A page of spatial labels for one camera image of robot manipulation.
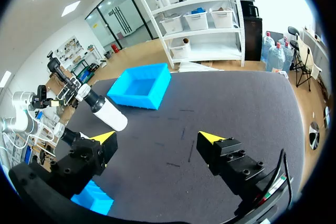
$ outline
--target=bottle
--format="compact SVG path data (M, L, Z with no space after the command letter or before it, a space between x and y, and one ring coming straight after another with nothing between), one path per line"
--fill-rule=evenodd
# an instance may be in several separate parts
M157 0L157 4L159 5L159 8L162 8L164 6L162 0Z
M283 64L282 69L283 71L289 73L289 68L293 61L293 53L288 42L285 43L284 54L285 54L285 63Z
M269 49L268 59L266 64L266 71L268 72L279 72L284 67L285 63L285 53L281 48L281 44L277 43L277 46L272 46Z
M287 37L286 36L284 36L282 39L278 40L278 42L281 44L282 48L285 47L286 41L287 41Z
M169 6L170 5L169 0L162 0L162 3L163 3L164 6Z
M64 142L66 142L68 145L72 145L75 138L78 137L84 137L86 139L89 139L87 136L85 136L81 132L73 132L65 127L62 123L57 123L54 128L54 136L62 139Z
M268 58L268 51L271 46L275 45L274 40L271 38L271 33L268 31L266 36L262 39L262 46L261 46L261 61L267 63Z
M76 95L78 101L85 100L92 113L115 131L122 131L127 126L127 118L112 103L97 95L90 86L84 84Z

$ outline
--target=black chair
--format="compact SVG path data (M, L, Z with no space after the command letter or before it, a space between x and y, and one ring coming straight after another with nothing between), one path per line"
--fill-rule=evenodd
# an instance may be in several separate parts
M300 35L299 31L292 26L288 27L288 33L294 35L295 37L296 37L296 34ZM293 70L294 68L297 67L297 61L298 61L297 58L300 56L299 55L300 50L299 50L299 45L296 40L291 40L289 43L290 43L290 46L294 49L293 62L290 66L290 70Z

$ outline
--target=chair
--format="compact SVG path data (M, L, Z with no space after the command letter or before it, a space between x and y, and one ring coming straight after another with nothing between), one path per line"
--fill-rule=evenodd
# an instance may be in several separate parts
M298 31L296 28L292 27L292 26L289 26L289 27L288 27L288 33L289 33L289 34L292 34L292 35L294 35L294 36L296 36L296 34L300 35L299 31ZM299 45L298 45L298 43L297 43L296 40L291 40L291 41L289 42L289 44L290 44L290 46L291 46L292 48L294 48L294 54L293 54L293 62L294 62L294 61L296 60L297 56L298 56L298 52L300 51L300 50L299 50ZM296 67L296 65L295 65L295 63L293 63L293 64L290 66L290 70L293 70L295 67Z
M313 77L316 80L319 72L322 72L322 69L315 65L310 47L301 40L299 34L296 34L296 41L298 43L300 54L296 57L296 67L294 67L294 70L301 69L301 76L299 81L298 72L296 72L296 87L299 87L301 84L307 81L310 92L310 78ZM305 81L300 83L303 75L305 75L307 78Z

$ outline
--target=glass door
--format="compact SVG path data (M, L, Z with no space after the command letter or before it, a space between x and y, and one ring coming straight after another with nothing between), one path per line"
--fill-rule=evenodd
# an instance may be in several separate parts
M112 50L111 44L115 44L119 49L121 49L118 40L115 35L111 33L109 26L100 16L97 9L93 10L93 12L90 13L85 20L89 24L95 36L98 38L101 45L104 47L105 51Z
M123 48L152 39L132 0L104 0L98 11Z

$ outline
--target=cable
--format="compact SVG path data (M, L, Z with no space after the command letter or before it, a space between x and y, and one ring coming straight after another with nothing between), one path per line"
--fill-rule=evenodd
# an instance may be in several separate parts
M9 154L8 150L5 147L0 146L0 149L4 149Z
M7 136L7 138L8 138L8 140L16 147L16 148L18 148L18 149L23 149L24 147L26 147L26 145L27 145L27 143L28 143L28 138L27 138L27 140L26 140L26 143L23 145L23 146L17 146L13 141L12 141L12 139L5 133L5 132L3 132L2 133L3 135L5 135L5 136Z
M272 187L272 185L274 184L275 180L278 178L279 173L280 173L280 168L281 168L281 161L283 159L283 154L284 154L285 150L282 149L280 152L280 156L279 156L279 160L278 160L278 164L277 167L275 168L275 171L273 173L273 176L271 178L271 180L268 182L267 186L265 187L264 191L262 191L262 193L259 196L259 199L256 199L254 202L254 207L253 209L260 203L260 201L263 199L263 197L266 195L266 193L270 190L270 188Z
M286 153L283 155L284 159L283 159L283 164L285 165L285 172L286 172L286 177L287 177L287 184L288 184L288 193L289 193L289 200L288 200L288 206L287 208L289 208L290 204L292 203L292 199L293 199L293 192L292 192L292 185L290 183L290 178L289 178L289 172L288 172L288 164L287 164L287 157L286 157Z
M54 134L53 134L53 131L52 131L48 126L46 126L45 124L39 122L37 119L35 119L35 118L32 117L32 115L30 114L30 112L29 112L29 110L28 110L28 105L27 105L27 113L28 113L28 115L30 116L30 118L31 118L33 121L37 122L37 124L41 124L44 128L46 128L46 129L52 134L52 138L51 138L51 140L47 140L47 139L41 138L41 137L39 137L39 136L37 136L37 135L29 134L28 137L27 137L27 142L28 142L28 138L29 138L30 136L33 136L33 137L35 137L35 138L38 138L38 139L40 139L40 140L42 140L42 141L44 141L44 142L52 142L52 141L54 140L54 138L55 138L55 136L54 136Z

